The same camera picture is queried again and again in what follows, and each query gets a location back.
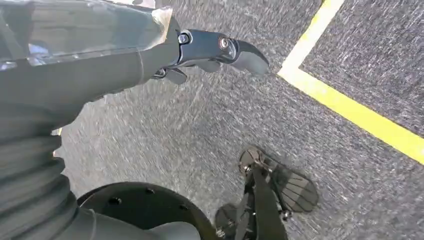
bolt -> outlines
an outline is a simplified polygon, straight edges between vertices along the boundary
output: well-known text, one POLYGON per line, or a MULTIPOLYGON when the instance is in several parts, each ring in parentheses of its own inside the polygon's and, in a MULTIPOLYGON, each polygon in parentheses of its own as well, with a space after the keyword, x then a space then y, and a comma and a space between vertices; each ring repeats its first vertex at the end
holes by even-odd
POLYGON ((219 38, 219 47, 221 49, 226 49, 230 45, 228 38, 226 37, 220 37, 219 38))
POLYGON ((190 37, 185 33, 181 33, 178 36, 178 42, 179 42, 179 44, 186 44, 186 43, 190 42, 190 37))
POLYGON ((283 210, 281 215, 282 215, 283 221, 287 221, 293 216, 292 211, 290 210, 283 210))
POLYGON ((218 230, 216 231, 216 235, 217 235, 219 238, 223 238, 223 237, 225 237, 225 232, 224 232, 222 229, 218 229, 218 230))

mounting hole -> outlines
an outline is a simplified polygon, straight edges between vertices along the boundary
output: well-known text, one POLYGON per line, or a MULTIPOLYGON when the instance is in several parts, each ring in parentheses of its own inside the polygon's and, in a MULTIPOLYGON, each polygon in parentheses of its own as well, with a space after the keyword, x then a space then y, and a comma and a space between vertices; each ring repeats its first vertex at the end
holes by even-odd
POLYGON ((179 209, 184 210, 184 211, 188 211, 189 210, 189 208, 186 205, 184 205, 184 204, 181 204, 179 206, 179 209))
POLYGON ((153 189, 146 188, 145 193, 150 195, 150 194, 155 194, 155 191, 153 189))
POLYGON ((120 199, 119 197, 112 197, 111 199, 109 199, 108 202, 110 205, 119 205, 122 203, 122 199, 120 199))

yellow floor tape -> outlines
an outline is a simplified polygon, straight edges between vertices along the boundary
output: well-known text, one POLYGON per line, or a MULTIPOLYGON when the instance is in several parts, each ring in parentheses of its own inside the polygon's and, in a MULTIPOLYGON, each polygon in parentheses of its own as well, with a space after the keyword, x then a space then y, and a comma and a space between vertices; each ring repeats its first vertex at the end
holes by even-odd
POLYGON ((281 66, 278 76, 342 117, 424 165, 424 139, 299 69, 343 0, 325 0, 281 66))

gray carpet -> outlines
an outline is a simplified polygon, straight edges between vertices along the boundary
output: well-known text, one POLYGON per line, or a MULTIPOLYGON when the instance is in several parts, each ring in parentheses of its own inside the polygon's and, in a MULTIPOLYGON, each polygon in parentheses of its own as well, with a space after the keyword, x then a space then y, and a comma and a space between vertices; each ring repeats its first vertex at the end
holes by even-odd
MULTIPOLYGON (((301 68, 424 137, 423 4, 347 2, 301 68)), ((152 80, 87 104, 57 152, 74 192, 149 182, 212 218, 240 199, 237 156, 255 144, 316 182, 320 203, 286 224, 291 239, 422 239, 424 167, 272 74, 320 4, 172 1, 183 28, 255 44, 271 73, 187 69, 184 85, 152 80)))

gray plastic cover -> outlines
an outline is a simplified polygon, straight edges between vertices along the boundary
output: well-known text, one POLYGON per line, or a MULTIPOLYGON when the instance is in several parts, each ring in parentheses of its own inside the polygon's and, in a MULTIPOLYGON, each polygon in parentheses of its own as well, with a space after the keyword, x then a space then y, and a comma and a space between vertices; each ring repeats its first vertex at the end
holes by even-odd
POLYGON ((134 53, 166 39, 172 8, 104 0, 0 0, 0 71, 134 53))

